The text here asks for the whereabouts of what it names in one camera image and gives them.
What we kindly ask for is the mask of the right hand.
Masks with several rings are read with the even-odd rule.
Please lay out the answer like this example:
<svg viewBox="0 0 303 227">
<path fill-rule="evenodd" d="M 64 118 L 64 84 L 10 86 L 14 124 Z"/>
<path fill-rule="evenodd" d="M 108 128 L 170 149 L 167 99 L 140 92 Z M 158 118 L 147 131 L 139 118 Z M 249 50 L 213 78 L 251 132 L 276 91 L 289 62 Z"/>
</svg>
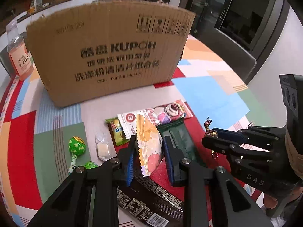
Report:
<svg viewBox="0 0 303 227">
<path fill-rule="evenodd" d="M 284 209 L 294 202 L 297 202 L 302 196 L 302 187 L 295 188 L 290 195 L 283 200 L 278 200 L 268 194 L 264 194 L 263 205 L 266 208 L 266 215 L 272 218 L 280 216 Z"/>
</svg>

